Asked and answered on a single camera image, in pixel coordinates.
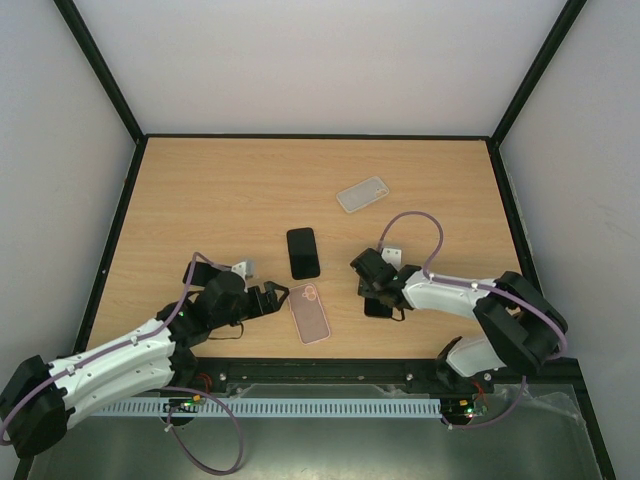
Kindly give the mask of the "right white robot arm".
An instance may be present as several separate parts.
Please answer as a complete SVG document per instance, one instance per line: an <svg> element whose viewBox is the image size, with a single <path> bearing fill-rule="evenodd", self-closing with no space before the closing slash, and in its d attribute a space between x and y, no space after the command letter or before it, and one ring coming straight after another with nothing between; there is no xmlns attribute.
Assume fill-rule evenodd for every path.
<svg viewBox="0 0 640 480"><path fill-rule="evenodd" d="M533 377L568 347L566 320L519 273L474 280L417 265L396 268L372 248L350 266L359 277L358 295L368 316L403 321L408 311L439 311L479 324L480 335L454 338L434 361L430 376L447 392L503 368Z"/></svg>

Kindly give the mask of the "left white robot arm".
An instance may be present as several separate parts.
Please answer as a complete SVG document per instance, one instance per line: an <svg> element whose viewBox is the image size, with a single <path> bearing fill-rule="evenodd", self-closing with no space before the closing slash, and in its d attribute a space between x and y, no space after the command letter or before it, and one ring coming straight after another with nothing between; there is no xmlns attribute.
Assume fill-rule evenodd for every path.
<svg viewBox="0 0 640 480"><path fill-rule="evenodd" d="M197 366L194 346L218 328L278 312L288 295L277 283L249 287L226 271L106 344L50 362L39 355L23 360L1 392L2 445L32 457L112 403L187 386Z"/></svg>

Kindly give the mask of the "pink phone case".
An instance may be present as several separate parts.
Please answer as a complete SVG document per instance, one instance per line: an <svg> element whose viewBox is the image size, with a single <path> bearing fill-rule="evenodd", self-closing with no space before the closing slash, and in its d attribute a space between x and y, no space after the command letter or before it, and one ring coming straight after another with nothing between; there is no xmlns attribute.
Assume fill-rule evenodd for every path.
<svg viewBox="0 0 640 480"><path fill-rule="evenodd" d="M313 344L330 337L329 323L314 284L307 283L291 289L288 304L303 345Z"/></svg>

